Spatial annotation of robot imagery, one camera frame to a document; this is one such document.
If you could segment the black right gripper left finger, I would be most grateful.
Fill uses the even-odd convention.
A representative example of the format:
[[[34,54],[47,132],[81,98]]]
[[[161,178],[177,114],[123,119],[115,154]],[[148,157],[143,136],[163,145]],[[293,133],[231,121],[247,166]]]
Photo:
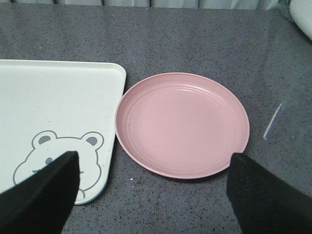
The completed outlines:
[[[0,195],[2,234],[59,234],[79,188],[78,153],[65,152]]]

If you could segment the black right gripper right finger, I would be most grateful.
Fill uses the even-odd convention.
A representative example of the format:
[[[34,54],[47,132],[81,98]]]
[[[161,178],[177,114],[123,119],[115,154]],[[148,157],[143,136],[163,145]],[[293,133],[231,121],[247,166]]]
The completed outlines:
[[[227,196],[244,234],[310,234],[312,199],[243,153],[231,158]]]

